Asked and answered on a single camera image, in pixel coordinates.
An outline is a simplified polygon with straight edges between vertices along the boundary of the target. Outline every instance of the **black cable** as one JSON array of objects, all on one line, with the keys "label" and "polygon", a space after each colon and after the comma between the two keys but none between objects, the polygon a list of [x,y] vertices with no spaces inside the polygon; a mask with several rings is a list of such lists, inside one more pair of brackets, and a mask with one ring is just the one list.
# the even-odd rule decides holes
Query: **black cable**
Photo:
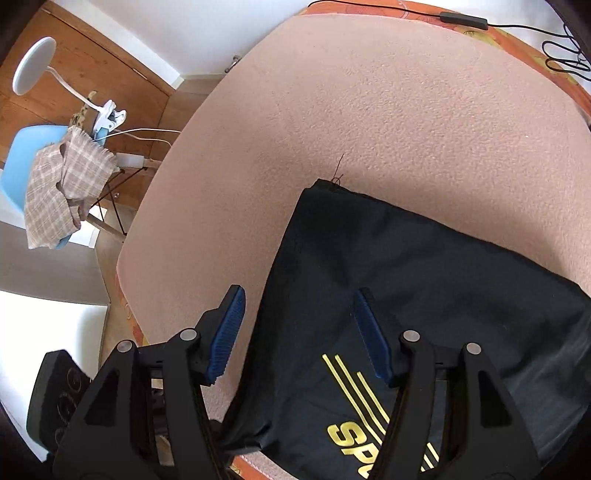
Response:
[{"label": "black cable", "polygon": [[[425,17],[432,17],[432,18],[439,18],[441,21],[445,22],[445,23],[449,23],[449,19],[446,21],[445,19],[442,19],[441,15],[444,12],[441,12],[441,14],[436,15],[436,14],[428,14],[425,12],[417,12],[415,10],[409,10],[408,8],[402,8],[402,7],[392,7],[390,5],[375,5],[375,4],[362,4],[362,3],[358,3],[358,2],[348,2],[346,0],[316,0],[312,3],[310,3],[308,5],[308,7],[311,7],[314,4],[319,4],[322,2],[333,2],[336,4],[345,4],[345,5],[357,5],[359,7],[377,7],[377,8],[389,8],[391,10],[399,10],[401,12],[408,12],[410,14],[416,14],[416,15],[423,15]],[[587,59],[584,56],[583,50],[581,49],[581,47],[577,44],[575,38],[572,36],[572,34],[570,34],[567,31],[567,27],[566,24],[563,24],[563,28],[564,28],[564,34],[562,33],[554,33],[554,32],[549,32],[547,30],[544,30],[543,28],[537,28],[537,27],[530,27],[529,25],[517,25],[517,24],[492,24],[492,23],[488,23],[486,21],[486,19],[484,18],[478,18],[478,17],[472,17],[470,15],[459,15],[460,17],[463,17],[463,20],[459,20],[456,16],[454,23],[456,24],[460,24],[462,25],[463,22],[466,21],[466,19],[470,19],[470,20],[480,20],[482,25],[478,25],[476,26],[476,28],[483,28],[484,30],[487,29],[488,27],[495,27],[495,28],[524,28],[526,30],[534,30],[536,32],[540,32],[540,33],[544,33],[546,35],[550,35],[551,37],[557,37],[557,38],[568,38],[571,43],[574,46],[574,49],[572,48],[568,48],[565,47],[564,45],[561,45],[559,43],[556,43],[554,41],[551,40],[545,40],[542,42],[542,52],[544,53],[544,55],[546,55],[546,66],[548,67],[549,70],[552,70],[553,72],[559,72],[559,73],[570,73],[572,75],[576,75],[578,77],[581,77],[583,80],[587,80],[589,82],[591,82],[591,78],[586,77],[585,75],[580,74],[579,72],[591,72],[591,66],[589,66],[589,62],[587,61]],[[555,46],[557,48],[561,48],[562,50],[566,50],[569,51],[571,53],[574,53],[577,56],[576,60],[570,60],[570,59],[561,59],[558,57],[554,57],[553,55],[551,55],[550,53],[547,52],[546,50],[546,46],[548,45],[552,45]],[[567,66],[571,69],[575,69],[578,70],[579,72],[576,72],[575,70],[565,70],[565,69],[557,69],[556,67],[552,66],[550,63],[551,62],[556,62],[558,64]]]},{"label": "black cable", "polygon": [[347,2],[345,0],[316,0],[316,1],[312,2],[310,5],[308,5],[308,7],[311,7],[314,4],[320,4],[322,2],[333,2],[334,4],[356,5],[358,7],[389,8],[390,10],[400,10],[401,12],[408,12],[410,14],[417,14],[417,15],[423,15],[425,17],[439,18],[439,15],[436,15],[436,14],[426,14],[426,13],[423,13],[423,12],[415,12],[414,10],[409,10],[408,8],[392,7],[390,5],[360,4],[360,3],[357,3],[357,2]]}]

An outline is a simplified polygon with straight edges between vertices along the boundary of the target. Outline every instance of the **blue chair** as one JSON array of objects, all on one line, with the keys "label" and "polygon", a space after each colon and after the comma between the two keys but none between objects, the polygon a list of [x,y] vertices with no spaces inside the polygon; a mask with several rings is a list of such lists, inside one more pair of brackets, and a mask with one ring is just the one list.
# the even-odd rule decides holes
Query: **blue chair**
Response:
[{"label": "blue chair", "polygon": [[[0,192],[22,215],[25,214],[25,197],[29,175],[38,150],[59,142],[66,134],[68,127],[61,125],[35,125],[20,130],[10,146],[0,177]],[[71,235],[60,240],[56,248],[68,243]]]}]

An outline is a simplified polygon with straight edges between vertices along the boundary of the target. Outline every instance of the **metal screw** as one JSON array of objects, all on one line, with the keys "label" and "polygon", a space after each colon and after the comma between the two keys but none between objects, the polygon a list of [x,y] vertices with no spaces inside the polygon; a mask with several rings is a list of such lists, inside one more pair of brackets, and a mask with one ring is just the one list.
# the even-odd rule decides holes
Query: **metal screw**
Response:
[{"label": "metal screw", "polygon": [[129,352],[133,345],[134,344],[131,342],[131,340],[122,340],[117,344],[117,350],[121,353]]},{"label": "metal screw", "polygon": [[482,352],[480,345],[473,342],[466,345],[466,350],[468,350],[468,353],[471,353],[472,355],[478,355],[480,352]]},{"label": "metal screw", "polygon": [[192,328],[188,328],[181,332],[181,340],[193,340],[197,336],[197,332]]},{"label": "metal screw", "polygon": [[407,330],[406,332],[404,332],[402,334],[402,336],[404,337],[405,340],[407,340],[409,342],[418,342],[419,339],[421,338],[421,336],[418,334],[418,332],[415,332],[414,330]]}]

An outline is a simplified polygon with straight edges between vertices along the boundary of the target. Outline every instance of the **plaid cloth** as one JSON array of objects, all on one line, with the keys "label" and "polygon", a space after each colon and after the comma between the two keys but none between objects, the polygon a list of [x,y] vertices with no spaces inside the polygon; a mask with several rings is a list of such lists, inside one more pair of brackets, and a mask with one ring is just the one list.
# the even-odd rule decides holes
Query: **plaid cloth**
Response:
[{"label": "plaid cloth", "polygon": [[29,248],[55,248],[80,230],[116,167],[116,157],[79,127],[35,155],[25,198]]}]

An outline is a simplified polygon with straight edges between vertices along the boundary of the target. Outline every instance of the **black fabric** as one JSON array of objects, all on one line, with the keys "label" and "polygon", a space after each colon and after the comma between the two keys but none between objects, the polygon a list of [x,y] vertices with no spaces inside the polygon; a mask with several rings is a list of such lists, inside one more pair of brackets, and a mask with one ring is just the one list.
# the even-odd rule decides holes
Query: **black fabric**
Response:
[{"label": "black fabric", "polygon": [[[351,316],[360,287],[437,345],[481,344],[543,463],[583,417],[591,398],[584,377],[591,303],[576,284],[519,254],[319,180],[303,191],[271,268],[222,424],[226,453],[261,449],[300,480],[367,478],[387,426],[378,403],[389,414],[395,390],[375,378]],[[444,385],[437,392],[441,413]],[[440,420],[431,427],[435,451]],[[425,469],[436,465],[430,449],[426,457]]]}]

